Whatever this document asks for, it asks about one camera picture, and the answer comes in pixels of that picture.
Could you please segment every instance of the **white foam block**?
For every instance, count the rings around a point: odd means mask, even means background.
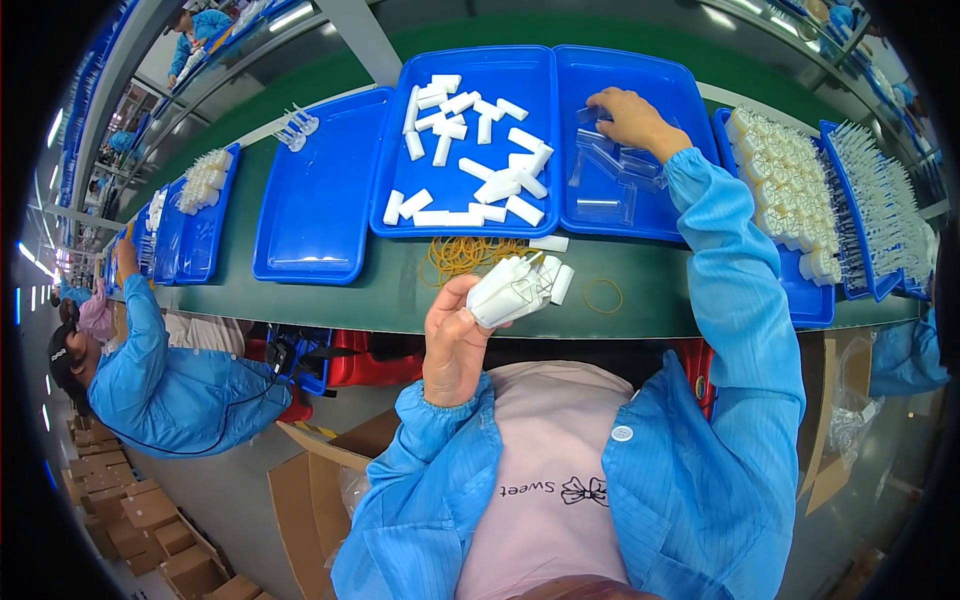
[[[387,210],[383,213],[384,225],[396,225],[400,220],[400,205],[403,204],[403,194],[393,190],[390,192],[390,200],[387,201]]]
[[[400,216],[404,219],[409,219],[410,217],[414,216],[415,212],[420,212],[432,202],[433,196],[430,195],[430,192],[426,191],[426,189],[422,189],[408,198],[407,202],[398,206],[396,211],[399,212]]]
[[[536,152],[537,148],[540,147],[540,144],[543,143],[542,139],[536,137],[535,135],[531,135],[530,133],[527,133],[524,130],[518,129],[516,127],[510,128],[510,132],[507,133],[507,139],[514,142],[515,144],[519,144],[520,146],[523,146],[530,152]]]
[[[492,204],[470,203],[467,204],[467,210],[478,212],[483,215],[487,221],[496,221],[503,223],[507,220],[507,209],[503,206],[494,206]]]
[[[570,238],[561,235],[547,235],[537,239],[530,240],[529,247],[536,250],[546,250],[549,252],[566,252],[566,247],[570,243]]]
[[[476,160],[471,160],[466,157],[461,158],[457,166],[459,166],[460,170],[464,173],[469,173],[479,180],[489,180],[490,176],[493,175],[493,169],[485,167]]]
[[[517,217],[523,219],[531,226],[536,227],[543,219],[543,211],[529,204],[517,195],[507,199],[507,210],[514,213]]]
[[[417,132],[409,132],[403,137],[407,140],[407,152],[410,153],[410,159],[418,160],[423,158],[426,153],[423,151],[423,143],[420,142],[420,134]]]
[[[523,119],[527,118],[528,114],[530,114],[529,110],[524,110],[523,108],[520,108],[509,100],[505,100],[503,98],[496,99],[496,107],[503,108],[507,114],[514,117],[517,121],[522,121]]]

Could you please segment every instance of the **fluorescent light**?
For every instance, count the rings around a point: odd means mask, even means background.
[[[47,133],[47,148],[54,145],[54,138],[57,137],[57,131],[60,129],[60,121],[63,120],[63,108],[57,112],[54,117],[54,124],[50,126],[50,132]]]
[[[284,27],[293,23],[294,21],[301,18],[302,16],[307,16],[312,12],[313,12],[313,5],[305,4],[293,12],[284,14],[281,18],[271,23],[269,29],[271,32],[275,32],[276,30],[283,29]]]

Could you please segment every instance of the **worker's right hand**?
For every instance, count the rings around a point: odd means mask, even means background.
[[[615,142],[634,148],[645,148],[666,163],[674,154],[692,148],[684,130],[669,125],[649,102],[634,91],[608,87],[587,98],[588,107],[606,108],[613,122],[598,121],[597,130]]]
[[[480,382],[487,340],[494,330],[478,325],[466,308],[467,292],[479,281],[476,275],[452,278],[426,313],[423,397],[434,406],[464,404]]]

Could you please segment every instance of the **cardboard box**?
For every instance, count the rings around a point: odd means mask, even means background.
[[[838,362],[850,349],[844,369],[849,389],[868,396],[873,360],[869,327],[811,331],[798,335],[806,389],[806,413],[797,436],[797,454],[804,473],[797,500],[810,492],[806,514],[817,510],[850,480],[839,451],[827,447]]]
[[[204,600],[253,600],[260,595],[260,587],[243,575],[237,575],[219,588],[204,594]]]
[[[399,423],[391,409],[329,442],[278,423],[307,450],[267,474],[280,538],[305,600],[332,596],[333,585],[323,564],[350,531],[340,495],[340,466],[366,470],[393,440]]]
[[[158,490],[159,488],[160,484],[158,484],[155,480],[144,479],[143,481],[138,481],[135,484],[124,486],[124,492],[127,493],[127,498],[133,498],[139,493]]]
[[[128,559],[147,551],[147,544],[140,532],[125,516],[107,526],[107,535],[122,559]]]
[[[123,488],[110,488],[90,495],[93,512],[100,522],[109,525],[123,518],[123,505],[120,500],[126,498]]]
[[[160,564],[160,575],[182,600],[203,600],[227,581],[210,555],[198,544]]]
[[[112,561],[119,556],[117,549],[107,535],[107,528],[96,516],[84,515],[84,528],[90,535],[90,539],[93,540],[93,545],[100,552],[100,556],[108,561]]]
[[[197,543],[183,521],[164,525],[157,529],[155,533],[156,540],[163,548],[163,553],[167,558],[171,558]]]

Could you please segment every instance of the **blue sleeve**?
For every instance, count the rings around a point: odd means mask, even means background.
[[[687,262],[693,315],[716,351],[713,430],[760,486],[792,507],[806,396],[777,248],[751,220],[746,184],[699,150],[677,153],[664,171],[682,213],[677,228],[693,250]],[[783,518],[792,522],[788,512]]]

